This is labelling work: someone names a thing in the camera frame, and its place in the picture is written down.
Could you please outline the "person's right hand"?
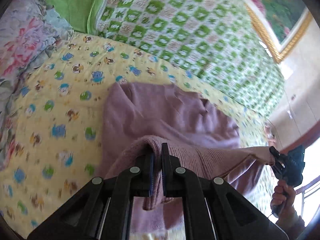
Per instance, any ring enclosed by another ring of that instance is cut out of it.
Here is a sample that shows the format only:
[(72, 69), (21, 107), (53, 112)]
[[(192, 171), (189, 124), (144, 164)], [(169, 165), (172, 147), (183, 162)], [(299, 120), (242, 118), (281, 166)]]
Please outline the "person's right hand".
[(286, 181), (279, 180), (277, 186), (274, 188), (271, 200), (271, 210), (277, 206), (282, 206), (282, 209), (278, 211), (278, 221), (291, 218), (296, 213), (293, 204), (296, 197), (296, 191), (293, 187), (287, 185)]

